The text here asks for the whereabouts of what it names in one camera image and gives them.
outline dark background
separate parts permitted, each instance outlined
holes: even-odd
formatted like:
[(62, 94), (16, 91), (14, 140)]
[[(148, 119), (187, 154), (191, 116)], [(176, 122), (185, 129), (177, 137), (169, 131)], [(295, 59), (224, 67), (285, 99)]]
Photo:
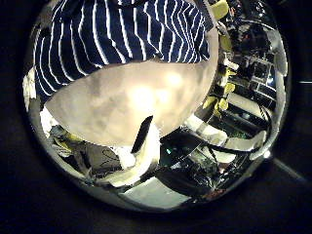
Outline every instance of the dark background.
[(312, 233), (312, 11), (271, 1), (292, 60), (292, 101), (274, 150), (227, 196), (184, 213), (138, 214), (75, 187), (31, 135), (21, 96), (23, 56), (44, 1), (0, 0), (0, 233)]

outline person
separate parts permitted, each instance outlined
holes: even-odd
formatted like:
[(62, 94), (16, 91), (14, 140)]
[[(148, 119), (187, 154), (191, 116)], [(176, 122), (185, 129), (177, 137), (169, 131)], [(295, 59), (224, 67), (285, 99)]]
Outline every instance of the person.
[(37, 95), (70, 133), (133, 145), (153, 116), (160, 137), (207, 95), (218, 41), (193, 1), (53, 1), (34, 46)]

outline yellow component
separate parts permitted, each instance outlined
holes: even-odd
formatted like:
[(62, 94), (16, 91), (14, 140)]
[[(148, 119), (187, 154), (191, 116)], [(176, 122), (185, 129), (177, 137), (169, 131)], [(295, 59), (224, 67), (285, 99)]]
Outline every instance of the yellow component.
[(67, 144), (63, 141), (59, 141), (57, 138), (55, 138), (56, 143), (58, 144), (58, 146), (62, 147), (63, 149), (71, 152), (71, 149), (67, 146)]
[(226, 67), (226, 71), (225, 71), (225, 76), (226, 77), (229, 77), (229, 76), (232, 76), (232, 75), (236, 75), (237, 73), (235, 71), (232, 71), (231, 68), (229, 67)]
[(235, 85), (233, 83), (226, 83), (224, 87), (224, 95), (227, 96), (235, 91)]
[(207, 97), (206, 101), (203, 104), (203, 109), (206, 109), (208, 106), (212, 105), (216, 101), (216, 97)]
[(214, 109), (214, 116), (221, 118), (221, 113), (217, 109)]
[(229, 11), (228, 4), (226, 0), (219, 0), (212, 5), (214, 17), (216, 20), (220, 20), (225, 17)]
[(78, 136), (71, 134), (69, 132), (67, 132), (66, 137), (72, 141), (83, 141), (81, 138), (79, 138)]
[(228, 108), (228, 102), (226, 99), (222, 98), (219, 102), (218, 102), (218, 108), (220, 110), (226, 110)]
[(232, 52), (232, 42), (231, 39), (225, 35), (220, 35), (220, 46), (226, 52)]

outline striped shirt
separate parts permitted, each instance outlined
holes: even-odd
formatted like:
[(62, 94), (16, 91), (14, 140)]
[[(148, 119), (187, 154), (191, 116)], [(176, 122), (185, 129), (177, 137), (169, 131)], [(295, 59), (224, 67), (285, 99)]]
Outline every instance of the striped shirt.
[(207, 19), (184, 0), (60, 0), (51, 28), (34, 45), (36, 89), (43, 101), (108, 64), (158, 58), (209, 59)]

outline fisheye lens view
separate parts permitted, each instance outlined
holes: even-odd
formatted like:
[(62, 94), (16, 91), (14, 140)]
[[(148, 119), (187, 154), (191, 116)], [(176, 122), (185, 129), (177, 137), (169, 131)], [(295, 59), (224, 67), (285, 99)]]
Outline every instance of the fisheye lens view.
[(0, 232), (309, 232), (308, 1), (14, 2)]

